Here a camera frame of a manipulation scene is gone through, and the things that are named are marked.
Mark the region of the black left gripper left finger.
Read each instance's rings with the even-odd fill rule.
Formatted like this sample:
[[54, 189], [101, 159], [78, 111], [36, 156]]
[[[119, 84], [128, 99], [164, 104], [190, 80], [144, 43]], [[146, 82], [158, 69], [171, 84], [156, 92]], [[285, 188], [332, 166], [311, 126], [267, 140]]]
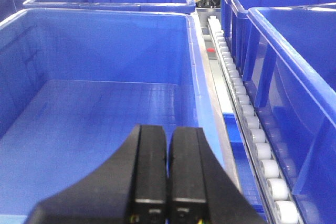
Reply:
[[136, 125], [101, 166], [40, 201], [26, 223], [165, 223], [166, 136]]

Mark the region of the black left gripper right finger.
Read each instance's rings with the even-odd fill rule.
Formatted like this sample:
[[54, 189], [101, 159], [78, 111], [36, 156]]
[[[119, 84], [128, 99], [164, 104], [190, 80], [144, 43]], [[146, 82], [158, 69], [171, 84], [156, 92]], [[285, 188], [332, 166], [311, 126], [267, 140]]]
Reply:
[[170, 223], [265, 223], [221, 167], [202, 128], [175, 129], [169, 168]]

